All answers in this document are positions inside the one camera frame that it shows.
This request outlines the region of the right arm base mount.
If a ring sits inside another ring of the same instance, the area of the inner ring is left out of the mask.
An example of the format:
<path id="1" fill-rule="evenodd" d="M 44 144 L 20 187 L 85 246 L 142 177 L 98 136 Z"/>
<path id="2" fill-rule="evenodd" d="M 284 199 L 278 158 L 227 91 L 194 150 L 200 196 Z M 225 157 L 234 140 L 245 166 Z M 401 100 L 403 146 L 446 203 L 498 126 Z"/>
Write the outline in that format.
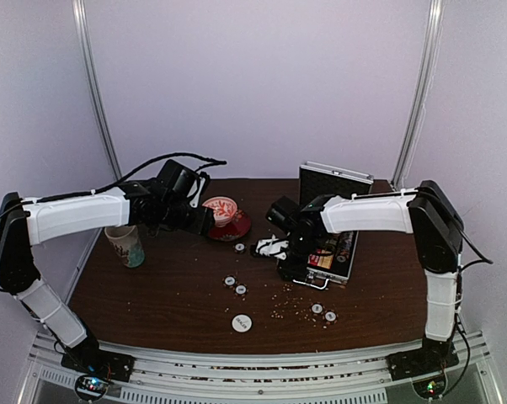
<path id="1" fill-rule="evenodd" d="M 423 336 L 419 348 L 391 353 L 386 357 L 392 381 L 412 379 L 414 393 L 422 399 L 441 399 L 449 390 L 446 370 L 459 364 L 452 342 Z"/>

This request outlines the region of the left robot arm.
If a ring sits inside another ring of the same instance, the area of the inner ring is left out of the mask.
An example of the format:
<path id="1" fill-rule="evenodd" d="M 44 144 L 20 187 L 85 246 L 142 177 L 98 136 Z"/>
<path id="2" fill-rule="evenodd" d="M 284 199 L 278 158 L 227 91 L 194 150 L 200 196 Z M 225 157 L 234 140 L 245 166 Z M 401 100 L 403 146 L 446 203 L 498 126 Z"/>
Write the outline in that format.
<path id="1" fill-rule="evenodd" d="M 104 353 L 87 325 L 56 292 L 38 265 L 46 247 L 97 234 L 105 227 L 144 226 L 204 236 L 214 223 L 200 199 L 211 178 L 173 156 L 151 178 L 135 168 L 101 188 L 42 197 L 6 194 L 0 207 L 0 293 L 11 295 L 62 343 L 88 374 L 105 365 Z"/>

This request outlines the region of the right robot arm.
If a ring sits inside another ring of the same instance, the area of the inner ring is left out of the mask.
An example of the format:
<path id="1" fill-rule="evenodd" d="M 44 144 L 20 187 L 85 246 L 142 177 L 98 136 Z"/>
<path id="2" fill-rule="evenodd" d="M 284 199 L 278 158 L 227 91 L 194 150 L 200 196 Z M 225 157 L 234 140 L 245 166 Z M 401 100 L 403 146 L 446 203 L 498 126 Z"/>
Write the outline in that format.
<path id="1" fill-rule="evenodd" d="M 423 371 L 448 357 L 462 301 L 462 250 L 470 241 L 455 207 L 431 180 L 384 194 L 320 195 L 303 207 L 281 198 L 268 220 L 283 237 L 260 241 L 255 252 L 274 258 L 282 279 L 300 283 L 309 259 L 335 256 L 334 239 L 358 232 L 357 287 L 344 313 L 329 322 L 330 348 L 365 348 L 423 338 L 416 353 Z"/>

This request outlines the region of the red playing card box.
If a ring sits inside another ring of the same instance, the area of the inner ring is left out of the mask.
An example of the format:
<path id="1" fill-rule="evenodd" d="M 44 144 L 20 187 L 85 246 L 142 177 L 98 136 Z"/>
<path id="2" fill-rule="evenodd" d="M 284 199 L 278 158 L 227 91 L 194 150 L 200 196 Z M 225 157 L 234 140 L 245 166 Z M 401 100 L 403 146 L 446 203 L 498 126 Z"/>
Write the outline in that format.
<path id="1" fill-rule="evenodd" d="M 331 269 L 334 254 L 326 250 L 320 250 L 310 254 L 307 261 L 309 268 Z"/>

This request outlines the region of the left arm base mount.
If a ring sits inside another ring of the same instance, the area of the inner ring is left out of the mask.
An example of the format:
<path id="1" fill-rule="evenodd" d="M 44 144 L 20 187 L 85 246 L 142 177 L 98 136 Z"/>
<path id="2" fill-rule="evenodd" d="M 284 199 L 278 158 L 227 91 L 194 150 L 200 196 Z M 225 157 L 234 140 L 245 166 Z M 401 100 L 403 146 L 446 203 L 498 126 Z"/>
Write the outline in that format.
<path id="1" fill-rule="evenodd" d="M 135 359 L 125 353 L 106 351 L 97 343 L 82 344 L 81 348 L 69 348 L 57 339 L 54 348 L 60 347 L 61 366 L 79 373 L 73 390 L 86 403 L 101 400 L 116 382 L 130 380 Z"/>

